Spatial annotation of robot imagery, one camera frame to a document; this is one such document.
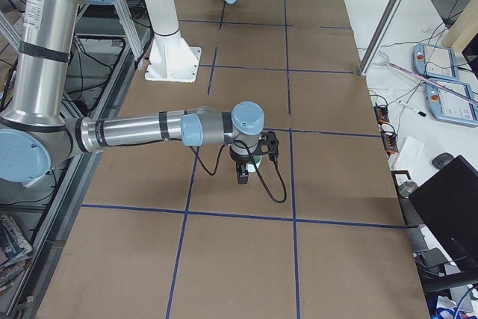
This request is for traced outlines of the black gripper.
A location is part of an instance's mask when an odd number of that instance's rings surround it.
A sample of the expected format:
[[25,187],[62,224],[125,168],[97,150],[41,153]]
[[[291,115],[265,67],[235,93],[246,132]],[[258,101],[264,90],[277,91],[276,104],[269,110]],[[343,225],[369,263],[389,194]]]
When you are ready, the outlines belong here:
[[237,153],[232,147],[229,148],[229,154],[236,163],[237,182],[239,185],[246,185],[249,181],[249,171],[247,164],[252,165],[253,162],[258,166],[261,163],[261,155],[249,156],[246,152],[244,154]]

